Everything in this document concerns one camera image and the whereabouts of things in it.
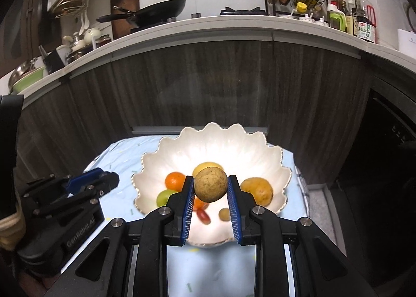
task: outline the frying pan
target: frying pan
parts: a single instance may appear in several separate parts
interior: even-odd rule
[[[166,22],[170,17],[177,17],[185,7],[186,0],[169,0],[152,4],[138,11],[130,11],[114,6],[114,9],[123,11],[124,14],[111,14],[100,16],[98,22],[110,22],[125,19],[138,27],[150,24]]]

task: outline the pan handle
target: pan handle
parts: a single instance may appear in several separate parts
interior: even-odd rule
[[[97,18],[98,22],[111,22],[115,20],[121,20],[121,19],[128,19],[132,14],[111,14],[111,15],[104,15]]]

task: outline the yellow bottle cap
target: yellow bottle cap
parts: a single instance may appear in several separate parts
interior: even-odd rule
[[[301,14],[306,13],[306,9],[307,9],[307,7],[306,7],[305,3],[298,2],[297,6],[296,6],[296,10],[297,10],[298,13],[301,13]]]

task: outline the green bowl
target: green bowl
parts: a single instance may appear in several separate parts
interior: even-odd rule
[[[31,73],[29,73],[28,75],[26,75],[25,77],[18,80],[13,86],[13,91],[16,94],[19,94],[22,90],[26,89],[28,86],[42,79],[43,69],[44,67],[37,68]]]

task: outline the wooden cabinet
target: wooden cabinet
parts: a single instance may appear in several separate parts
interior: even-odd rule
[[[268,127],[268,141],[294,153],[308,184],[330,182],[355,139],[370,78],[362,60],[283,42],[201,42],[118,59],[23,110],[19,181],[80,173],[133,127],[214,121]]]
[[[15,0],[0,24],[0,77],[22,62],[62,43],[60,21],[47,13],[47,0]]]

